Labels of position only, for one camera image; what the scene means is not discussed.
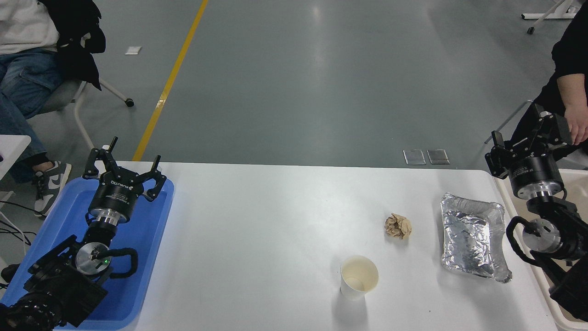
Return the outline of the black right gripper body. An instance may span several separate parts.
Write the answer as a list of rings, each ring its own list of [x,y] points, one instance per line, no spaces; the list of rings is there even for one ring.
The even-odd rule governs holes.
[[[508,168],[514,196],[553,196],[564,189],[556,161],[551,155],[527,157]]]

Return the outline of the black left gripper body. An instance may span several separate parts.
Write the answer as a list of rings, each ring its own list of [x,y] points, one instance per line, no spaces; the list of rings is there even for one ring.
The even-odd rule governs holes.
[[[141,184],[128,177],[105,172],[90,203],[88,212],[98,217],[99,212],[111,210],[120,214],[119,220],[130,220],[141,193]]]

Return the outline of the standing person's hand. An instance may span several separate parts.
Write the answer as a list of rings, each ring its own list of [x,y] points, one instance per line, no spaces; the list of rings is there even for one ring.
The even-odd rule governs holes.
[[[565,108],[565,119],[571,132],[572,144],[579,145],[588,137],[588,107],[571,105]]]

